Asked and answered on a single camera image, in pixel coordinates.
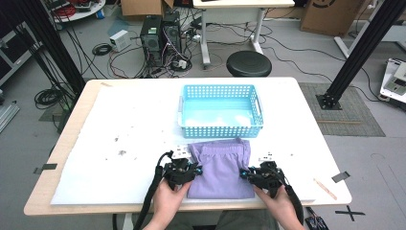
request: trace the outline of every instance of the black computer tower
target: black computer tower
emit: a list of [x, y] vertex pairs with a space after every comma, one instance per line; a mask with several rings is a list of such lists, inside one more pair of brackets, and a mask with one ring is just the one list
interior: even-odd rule
[[141, 29], [140, 38], [143, 43], [144, 56], [149, 67], [161, 67], [165, 63], [161, 25], [161, 15], [147, 15]]
[[167, 12], [163, 21], [164, 40], [169, 43], [169, 54], [182, 54], [179, 11]]

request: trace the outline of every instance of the black tape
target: black tape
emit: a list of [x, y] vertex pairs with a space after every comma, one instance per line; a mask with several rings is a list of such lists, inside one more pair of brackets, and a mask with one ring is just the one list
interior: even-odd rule
[[339, 174], [334, 175], [331, 179], [334, 180], [335, 183], [337, 183], [337, 182], [347, 179], [349, 177], [350, 177], [350, 174], [347, 171], [345, 171], [345, 172], [341, 172]]
[[44, 170], [54, 170], [56, 169], [57, 164], [44, 164], [42, 168], [35, 168], [34, 174], [41, 174]]

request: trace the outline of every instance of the floor mat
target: floor mat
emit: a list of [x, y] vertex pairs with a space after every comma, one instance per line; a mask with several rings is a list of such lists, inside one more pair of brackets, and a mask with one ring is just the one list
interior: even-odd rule
[[349, 87], [340, 99], [342, 110], [323, 110], [316, 95], [325, 94], [329, 83], [299, 83], [304, 97], [324, 135], [386, 136], [355, 88]]

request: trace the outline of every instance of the black metal pole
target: black metal pole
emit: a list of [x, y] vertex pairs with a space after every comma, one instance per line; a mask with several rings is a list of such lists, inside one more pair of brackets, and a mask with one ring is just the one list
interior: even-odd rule
[[338, 101], [373, 50], [406, 9], [406, 0], [385, 0], [367, 30], [324, 95], [317, 95], [322, 109], [337, 109]]

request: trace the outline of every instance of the desk leg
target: desk leg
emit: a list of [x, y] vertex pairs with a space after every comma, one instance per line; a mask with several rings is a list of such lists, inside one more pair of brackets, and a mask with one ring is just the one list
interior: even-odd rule
[[131, 216], [132, 216], [131, 213], [125, 214], [123, 230], [133, 230], [134, 229], [134, 225], [132, 224]]
[[206, 10], [202, 11], [202, 36], [200, 37], [200, 48], [203, 58], [203, 68], [206, 69], [210, 65], [209, 49], [207, 48], [206, 39]]
[[257, 27], [255, 28], [254, 36], [251, 36], [251, 41], [254, 45], [255, 51], [260, 54], [263, 54], [262, 49], [259, 46], [259, 35], [260, 35], [260, 28], [262, 27], [262, 19], [265, 15], [265, 8], [261, 8], [258, 11], [258, 18], [257, 18]]

